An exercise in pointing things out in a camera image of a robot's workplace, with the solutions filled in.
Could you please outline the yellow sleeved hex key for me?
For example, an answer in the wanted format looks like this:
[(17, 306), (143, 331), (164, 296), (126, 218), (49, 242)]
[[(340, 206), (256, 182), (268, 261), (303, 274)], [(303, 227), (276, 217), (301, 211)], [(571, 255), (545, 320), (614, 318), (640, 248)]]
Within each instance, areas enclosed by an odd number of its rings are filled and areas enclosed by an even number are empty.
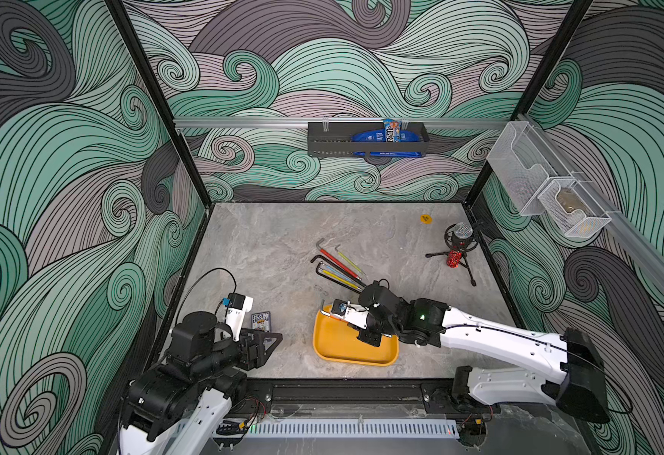
[(318, 264), (315, 268), (315, 273), (325, 280), (328, 280), (330, 282), (334, 282), (335, 284), (338, 284), (339, 286), (342, 286), (346, 289), (349, 289), (353, 292), (360, 293), (362, 291), (362, 287), (359, 286), (358, 284), (354, 284), (353, 282), (350, 282), (348, 280), (345, 280), (341, 278), (341, 276), (325, 269), (322, 264)]

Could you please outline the large black hex key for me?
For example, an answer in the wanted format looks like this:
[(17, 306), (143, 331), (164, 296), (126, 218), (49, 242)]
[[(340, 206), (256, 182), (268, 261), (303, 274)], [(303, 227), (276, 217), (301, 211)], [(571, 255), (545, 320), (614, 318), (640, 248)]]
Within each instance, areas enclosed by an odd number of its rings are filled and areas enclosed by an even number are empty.
[(314, 256), (314, 257), (310, 260), (310, 263), (311, 263), (312, 265), (314, 265), (315, 268), (316, 268), (316, 266), (317, 266), (318, 264), (322, 264), (322, 266), (323, 266), (325, 269), (327, 269), (327, 270), (329, 270), (329, 271), (331, 271), (331, 272), (333, 272), (333, 273), (335, 273), (335, 274), (341, 276), (341, 278), (343, 278), (343, 279), (345, 279), (345, 280), (348, 280), (348, 281), (350, 281), (350, 282), (353, 282), (354, 284), (358, 284), (359, 286), (362, 287), (362, 289), (363, 289), (364, 286), (365, 286), (365, 284), (364, 284), (360, 279), (356, 280), (356, 279), (350, 277), (350, 276), (347, 275), (344, 271), (340, 270), (336, 265), (333, 265), (329, 260), (327, 260), (325, 257), (323, 257), (323, 256), (320, 255), (320, 254)]

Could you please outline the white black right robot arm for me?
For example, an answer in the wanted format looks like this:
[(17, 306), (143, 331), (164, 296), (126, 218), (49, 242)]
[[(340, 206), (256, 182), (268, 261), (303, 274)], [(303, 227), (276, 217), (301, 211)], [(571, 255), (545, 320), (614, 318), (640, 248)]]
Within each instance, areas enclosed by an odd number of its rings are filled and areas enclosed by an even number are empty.
[(508, 363), (508, 368), (464, 372), (466, 394), (487, 406), (499, 403), (554, 405), (589, 423), (609, 422), (604, 361), (578, 329), (527, 331), (470, 315), (441, 301), (405, 301), (379, 282), (357, 303), (340, 303), (337, 314), (378, 346), (383, 337), (416, 347), (460, 349)]

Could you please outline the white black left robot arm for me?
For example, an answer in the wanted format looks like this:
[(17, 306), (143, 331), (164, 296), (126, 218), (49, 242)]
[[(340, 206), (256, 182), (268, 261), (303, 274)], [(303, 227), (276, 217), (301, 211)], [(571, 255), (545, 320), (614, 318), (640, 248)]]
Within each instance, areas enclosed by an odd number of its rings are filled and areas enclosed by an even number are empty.
[(235, 445), (265, 414), (248, 392), (282, 335), (238, 333), (200, 311), (174, 326), (163, 360), (134, 380), (119, 417), (119, 454), (198, 454), (212, 437)]

